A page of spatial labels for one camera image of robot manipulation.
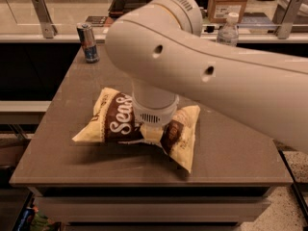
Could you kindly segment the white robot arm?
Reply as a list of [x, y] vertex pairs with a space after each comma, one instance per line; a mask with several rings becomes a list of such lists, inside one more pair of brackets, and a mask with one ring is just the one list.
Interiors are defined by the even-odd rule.
[[194, 0], [152, 0], [118, 18], [105, 47], [134, 82], [137, 106], [198, 101], [288, 146], [308, 151], [308, 62], [201, 38]]

